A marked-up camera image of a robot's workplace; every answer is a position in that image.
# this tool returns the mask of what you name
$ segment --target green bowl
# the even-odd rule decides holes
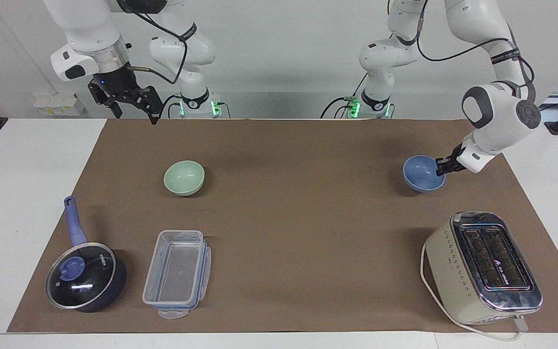
[[[203,185],[205,172],[195,161],[184,160],[168,168],[163,177],[165,187],[179,196],[195,194]]]

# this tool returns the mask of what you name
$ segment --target white table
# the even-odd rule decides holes
[[[529,333],[514,343],[427,332],[5,334],[62,214],[62,198],[72,193],[104,124],[11,119],[0,131],[0,349],[558,347],[558,333]],[[505,157],[558,248],[558,137],[542,126]]]

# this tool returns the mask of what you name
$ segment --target white power cord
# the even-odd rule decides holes
[[[425,283],[425,287],[427,287],[428,291],[432,295],[432,298],[434,298],[434,300],[436,301],[436,304],[438,304],[438,306],[440,307],[440,310],[445,313],[445,315],[449,318],[449,320],[451,320],[453,323],[455,323],[459,327],[462,327],[463,329],[478,333],[482,336],[486,336],[488,338],[492,338],[492,339],[495,339],[495,340],[502,340],[503,342],[514,342],[515,340],[518,340],[518,338],[520,338],[520,335],[522,334],[522,332],[520,332],[520,331],[516,332],[516,334],[511,338],[504,338],[504,337],[492,335],[492,334],[487,333],[487,332],[479,331],[477,329],[474,329],[470,326],[464,325],[464,324],[459,323],[456,320],[454,320],[449,315],[449,313],[447,312],[445,307],[443,307],[443,304],[438,300],[438,298],[436,297],[436,294],[434,294],[434,291],[432,291],[432,288],[430,287],[428,282],[425,280],[425,276],[423,276],[423,261],[424,260],[425,260],[425,244],[423,244],[423,248],[421,249],[421,280],[423,280],[423,283]],[[518,323],[516,322],[516,320],[514,320],[514,324],[516,324],[516,328],[518,329]]]

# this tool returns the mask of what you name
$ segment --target white wall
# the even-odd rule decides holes
[[[538,73],[541,102],[558,86],[558,1],[498,3],[523,57]],[[206,79],[239,117],[317,117],[331,97],[349,95],[356,87],[363,75],[360,48],[388,36],[384,0],[190,0],[188,6],[199,30],[217,43],[217,61],[203,68]],[[124,39],[133,44],[132,62],[157,67],[147,46],[159,32],[135,16],[113,17]],[[10,48],[13,37],[20,48]],[[442,0],[431,0],[421,42],[433,57],[469,46],[449,33]],[[0,0],[0,113],[37,117],[32,95],[49,91],[40,69],[57,91],[80,95],[89,109],[86,117],[110,116],[93,103],[86,79],[62,82],[55,77],[49,56],[64,43],[64,34],[41,0]],[[458,119],[464,92],[494,79],[481,50],[449,62],[421,60],[394,73],[396,116],[420,119]],[[151,75],[139,73],[138,79],[164,95],[173,91]],[[126,117],[144,117],[133,108],[123,109]]]

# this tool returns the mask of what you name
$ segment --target brown mat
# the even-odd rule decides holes
[[[89,240],[126,262],[126,287],[95,314],[49,304],[47,271],[69,248],[62,218],[8,331],[462,332],[421,283],[420,250],[454,212],[487,210],[509,225],[544,294],[530,331],[558,332],[558,251],[504,157],[478,175],[450,174],[430,194],[403,183],[405,159],[447,155],[470,130],[465,121],[110,120],[74,194]],[[206,168],[191,198],[162,184],[183,159]],[[206,298],[179,320],[141,301],[168,228],[201,230],[213,249]]]

